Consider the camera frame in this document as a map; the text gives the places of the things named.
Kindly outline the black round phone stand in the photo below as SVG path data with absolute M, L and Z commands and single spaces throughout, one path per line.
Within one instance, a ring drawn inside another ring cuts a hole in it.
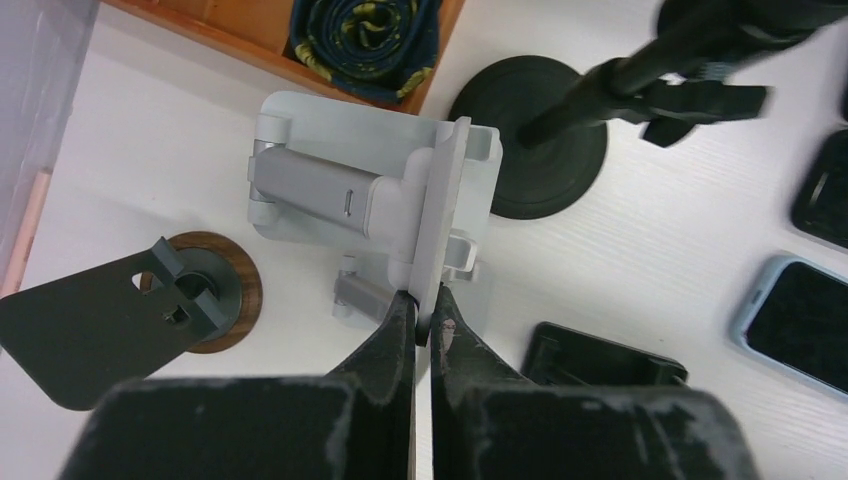
M 591 188 L 610 121 L 641 125 L 645 141 L 666 148 L 701 125 L 757 118 L 768 88 L 728 78 L 846 15 L 843 1 L 666 1 L 654 39 L 632 55 L 586 73 L 538 55 L 506 58 L 463 87 L 449 116 L 499 133 L 492 213 L 545 218 Z

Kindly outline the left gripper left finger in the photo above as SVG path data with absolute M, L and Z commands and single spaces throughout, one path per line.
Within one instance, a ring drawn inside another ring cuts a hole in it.
M 64 479 L 406 479 L 416 305 L 323 376 L 127 382 L 89 418 Z

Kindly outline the small black folding stand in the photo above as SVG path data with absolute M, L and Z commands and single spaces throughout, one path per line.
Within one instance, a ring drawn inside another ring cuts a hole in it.
M 539 385 L 684 386 L 679 362 L 550 322 L 535 326 L 520 373 Z

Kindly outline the white folding phone stand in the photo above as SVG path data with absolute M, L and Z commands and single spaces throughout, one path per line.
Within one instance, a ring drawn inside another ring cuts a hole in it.
M 334 284 L 333 315 L 362 328 L 367 319 L 381 323 L 395 295 L 389 284 L 385 254 L 361 252 L 342 256 Z M 446 269 L 442 282 L 450 288 L 465 322 L 477 334 L 485 332 L 493 293 L 494 272 L 478 260 L 469 272 Z

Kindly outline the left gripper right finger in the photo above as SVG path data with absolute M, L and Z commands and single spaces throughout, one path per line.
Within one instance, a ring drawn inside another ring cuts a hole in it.
M 465 322 L 447 287 L 430 321 L 437 479 L 756 479 L 712 395 L 671 386 L 541 386 Z

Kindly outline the brown base phone stand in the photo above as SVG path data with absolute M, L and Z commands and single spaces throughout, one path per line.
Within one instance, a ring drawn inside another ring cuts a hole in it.
M 1 347 L 58 406 L 87 411 L 178 356 L 242 341 L 263 304 L 236 242 L 192 231 L 1 301 Z

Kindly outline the orange compartment tray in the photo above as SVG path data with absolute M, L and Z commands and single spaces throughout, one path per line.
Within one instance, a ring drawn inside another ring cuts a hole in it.
M 330 98 L 420 112 L 461 1 L 116 1 Z

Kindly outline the blue case phone on table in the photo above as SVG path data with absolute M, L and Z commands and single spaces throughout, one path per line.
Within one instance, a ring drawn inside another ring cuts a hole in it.
M 743 355 L 847 401 L 847 277 L 794 255 L 765 262 L 728 323 Z

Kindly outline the black phone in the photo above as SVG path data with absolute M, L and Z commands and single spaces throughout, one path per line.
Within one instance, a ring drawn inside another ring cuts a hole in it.
M 836 247 L 847 248 L 847 130 L 821 144 L 792 203 L 795 228 Z

